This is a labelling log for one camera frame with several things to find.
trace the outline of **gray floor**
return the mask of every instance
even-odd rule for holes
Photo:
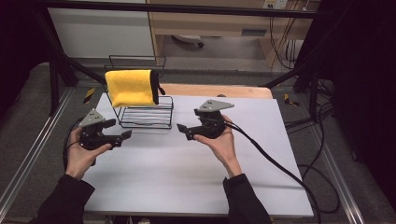
[[[224,85],[256,86],[280,76],[287,70],[279,66],[269,69],[260,52],[259,43],[254,38],[205,37],[202,49],[194,45],[178,42],[167,37],[163,53],[167,56],[168,72],[162,82],[204,83]],[[284,93],[292,101],[301,102],[306,94],[294,94],[290,88],[293,78],[280,87],[273,88],[284,121],[306,118],[302,106],[284,103]],[[57,179],[62,175],[62,143],[67,127],[78,117],[95,106],[100,96],[97,89],[88,105],[82,103],[89,87],[73,90],[58,124],[44,145],[31,173],[27,177],[14,203],[8,210],[7,218],[32,217],[38,206],[51,193]],[[12,106],[0,120],[0,192],[6,191],[8,183],[18,171],[30,146],[44,126],[50,101],[49,71],[47,66],[38,66],[21,92],[21,99]],[[337,118],[324,120],[325,142],[335,157],[361,214],[367,223],[396,223],[396,215],[387,199],[373,180],[363,163],[352,160],[347,140],[338,126]],[[318,151],[318,140],[311,128],[290,134],[290,143],[299,164],[308,164]],[[326,176],[327,167],[322,158],[315,165]],[[336,203],[334,194],[325,181],[315,173],[309,173],[308,186],[316,193],[323,209],[332,209]],[[86,216],[86,219],[103,217]],[[331,215],[322,215],[324,223],[349,223],[343,206]],[[279,220],[279,223],[315,223],[314,218],[303,220]]]

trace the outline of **white tabletop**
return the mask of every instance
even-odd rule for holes
[[[133,129],[132,137],[101,155],[84,180],[96,191],[87,212],[150,216],[225,216],[228,204],[222,186],[227,175],[209,147],[187,141],[176,124],[201,123],[193,109],[208,99],[234,104],[227,115],[281,165],[300,177],[276,100],[173,96],[173,128],[162,131]],[[106,119],[115,113],[105,95],[96,110]],[[125,132],[120,126],[106,134]],[[233,131],[236,154],[256,195],[272,217],[312,217],[304,189],[246,139]]]

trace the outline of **yellow cloth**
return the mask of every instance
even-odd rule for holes
[[[112,106],[154,105],[150,72],[151,70],[106,72]]]

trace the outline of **black jacket sleeve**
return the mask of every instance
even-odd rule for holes
[[[223,187],[230,207],[230,224],[271,224],[264,206],[254,193],[246,175],[225,178]]]
[[[87,182],[64,175],[29,224],[82,224],[84,206],[93,192],[94,188]]]

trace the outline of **hand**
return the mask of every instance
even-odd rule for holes
[[[81,130],[81,128],[76,128],[70,133],[70,143],[72,145],[68,149],[68,162],[65,172],[67,175],[71,175],[77,180],[82,179],[96,157],[111,149],[111,144],[105,144],[95,150],[83,148],[79,144]]]
[[[225,120],[231,122],[227,116],[223,115],[223,117]],[[226,127],[221,136],[216,139],[210,139],[200,134],[195,134],[194,139],[212,149],[216,158],[218,158],[226,168],[230,178],[242,174],[239,161],[235,154],[233,130],[230,127]]]

